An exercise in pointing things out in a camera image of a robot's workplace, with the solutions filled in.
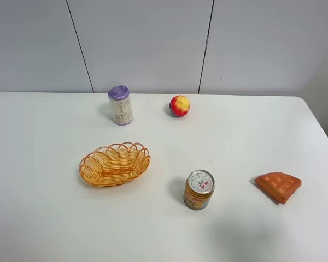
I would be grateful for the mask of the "red yellow apple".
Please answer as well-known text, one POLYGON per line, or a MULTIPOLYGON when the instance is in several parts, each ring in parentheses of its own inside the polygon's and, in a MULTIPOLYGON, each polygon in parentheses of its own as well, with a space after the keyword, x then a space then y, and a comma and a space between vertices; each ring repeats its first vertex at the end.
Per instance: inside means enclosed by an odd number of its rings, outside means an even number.
POLYGON ((190 111, 190 101, 186 96, 175 96, 169 103, 169 109, 175 117, 183 117, 190 111))

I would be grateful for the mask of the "orange waffle wedge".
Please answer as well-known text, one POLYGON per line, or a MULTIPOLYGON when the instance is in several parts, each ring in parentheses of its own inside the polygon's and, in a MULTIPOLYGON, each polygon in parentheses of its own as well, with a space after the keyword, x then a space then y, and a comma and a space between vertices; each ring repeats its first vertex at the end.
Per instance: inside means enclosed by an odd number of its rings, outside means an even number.
POLYGON ((254 182, 273 200, 283 205, 302 184, 299 178, 282 172, 260 175, 254 179, 254 182))

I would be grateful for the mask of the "orange drink can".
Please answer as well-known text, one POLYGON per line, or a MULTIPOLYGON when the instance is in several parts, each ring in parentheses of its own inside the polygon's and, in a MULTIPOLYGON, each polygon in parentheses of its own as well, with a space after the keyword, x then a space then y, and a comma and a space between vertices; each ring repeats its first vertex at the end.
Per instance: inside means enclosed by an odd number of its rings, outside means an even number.
POLYGON ((205 170, 195 170, 186 179, 184 203, 192 210, 205 209, 215 190, 215 180, 205 170))

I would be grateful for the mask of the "purple white cylindrical container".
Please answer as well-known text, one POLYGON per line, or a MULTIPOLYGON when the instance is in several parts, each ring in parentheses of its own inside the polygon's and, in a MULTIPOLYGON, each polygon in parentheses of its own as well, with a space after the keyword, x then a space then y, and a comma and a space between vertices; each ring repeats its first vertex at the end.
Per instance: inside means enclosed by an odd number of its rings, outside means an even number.
POLYGON ((126 86, 114 86, 108 91, 109 104, 112 108, 114 122, 127 125, 133 120, 130 91, 126 86))

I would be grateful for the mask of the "orange woven wicker basket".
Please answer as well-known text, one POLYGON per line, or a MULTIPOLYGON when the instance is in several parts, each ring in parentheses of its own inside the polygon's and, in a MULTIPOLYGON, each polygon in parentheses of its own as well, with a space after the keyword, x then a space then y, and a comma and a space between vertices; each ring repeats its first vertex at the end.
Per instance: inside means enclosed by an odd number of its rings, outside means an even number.
POLYGON ((88 184, 112 187, 129 183, 144 173, 151 161, 141 143, 123 142, 95 149, 79 164, 79 174, 88 184))

